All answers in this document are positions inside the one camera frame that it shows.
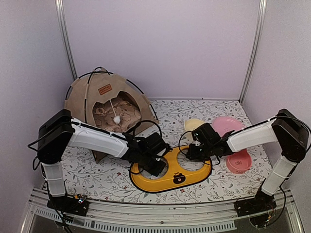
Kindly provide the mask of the cream small bowl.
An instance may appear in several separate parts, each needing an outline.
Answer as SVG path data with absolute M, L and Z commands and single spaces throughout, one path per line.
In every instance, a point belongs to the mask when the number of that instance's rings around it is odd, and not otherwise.
M 187 132 L 184 137 L 188 140 L 188 141 L 192 141 L 192 135 L 191 132 L 195 129 L 197 129 L 199 126 L 201 126 L 202 124 L 204 124 L 205 122 L 199 119 L 188 119 L 185 120 L 184 122 L 184 132 Z

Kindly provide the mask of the yellow double bowl holder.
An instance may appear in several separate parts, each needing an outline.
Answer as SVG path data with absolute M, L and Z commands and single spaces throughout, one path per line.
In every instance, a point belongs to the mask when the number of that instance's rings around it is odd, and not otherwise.
M 212 173 L 212 161 L 210 159 L 198 162 L 196 170 L 190 170 L 194 161 L 186 159 L 183 163 L 184 166 L 181 166 L 178 162 L 179 155 L 178 147 L 174 147 L 172 151 L 166 154 L 162 161 L 167 166 L 157 177 L 142 170 L 138 164 L 132 164 L 130 166 L 132 184 L 146 193 L 161 193 L 203 182 Z

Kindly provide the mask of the brown patterned pet cushion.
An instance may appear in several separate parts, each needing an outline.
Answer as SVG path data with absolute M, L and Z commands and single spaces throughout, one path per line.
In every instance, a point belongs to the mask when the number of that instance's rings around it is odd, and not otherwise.
M 115 133 L 127 131 L 141 120 L 137 103 L 125 92 L 105 103 L 96 102 L 92 112 L 96 127 Z

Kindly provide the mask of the beige fabric pet tent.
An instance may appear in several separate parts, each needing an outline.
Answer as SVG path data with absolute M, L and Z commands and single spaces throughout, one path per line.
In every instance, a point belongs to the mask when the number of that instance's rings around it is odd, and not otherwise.
M 144 92 L 132 81 L 97 67 L 76 79 L 68 88 L 65 109 L 80 121 L 113 133 L 135 134 L 158 123 L 156 112 Z

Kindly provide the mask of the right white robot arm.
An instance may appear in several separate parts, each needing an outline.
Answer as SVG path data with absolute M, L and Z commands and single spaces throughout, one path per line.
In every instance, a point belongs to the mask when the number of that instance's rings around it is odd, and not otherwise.
M 280 189 L 298 164 L 304 160 L 311 149 L 311 128 L 295 117 L 287 109 L 262 122 L 230 130 L 220 135 L 212 125 L 205 123 L 191 131 L 194 143 L 190 144 L 186 157 L 203 162 L 211 156 L 223 157 L 255 146 L 279 148 L 279 158 L 273 164 L 272 171 L 264 179 L 259 195 L 252 199 L 251 207 L 261 212 L 270 204 L 270 197 Z

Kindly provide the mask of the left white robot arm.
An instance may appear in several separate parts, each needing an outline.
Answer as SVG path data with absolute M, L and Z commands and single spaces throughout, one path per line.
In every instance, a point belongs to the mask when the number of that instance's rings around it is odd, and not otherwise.
M 148 137 L 135 136 L 134 132 L 109 132 L 72 117 L 67 109 L 60 110 L 39 128 L 38 139 L 27 147 L 32 150 L 34 145 L 37 146 L 34 150 L 43 166 L 49 194 L 62 211 L 72 207 L 60 164 L 67 147 L 106 153 L 138 164 L 153 176 L 158 176 L 165 168 L 166 164 L 161 158 L 171 150 L 170 145 L 163 140 L 161 131 Z

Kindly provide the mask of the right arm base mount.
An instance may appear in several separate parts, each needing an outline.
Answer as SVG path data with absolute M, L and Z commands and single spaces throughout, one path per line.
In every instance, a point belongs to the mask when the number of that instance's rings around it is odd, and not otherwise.
M 273 212 L 276 208 L 276 202 L 274 195 L 269 196 L 261 190 L 258 190 L 256 195 L 252 198 L 236 200 L 234 208 L 238 216 L 248 216 L 272 210 L 271 214 L 266 212 L 265 214 L 250 218 L 250 222 L 253 226 L 257 228 L 265 228 L 270 223 Z

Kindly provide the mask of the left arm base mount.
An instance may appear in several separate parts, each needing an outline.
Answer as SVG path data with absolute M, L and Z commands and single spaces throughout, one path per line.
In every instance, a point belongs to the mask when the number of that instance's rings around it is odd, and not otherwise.
M 68 196 L 67 193 L 61 197 L 53 197 L 48 193 L 49 201 L 47 207 L 57 210 L 59 213 L 68 213 L 78 216 L 86 216 L 89 208 L 89 201 L 85 195 L 77 194 Z

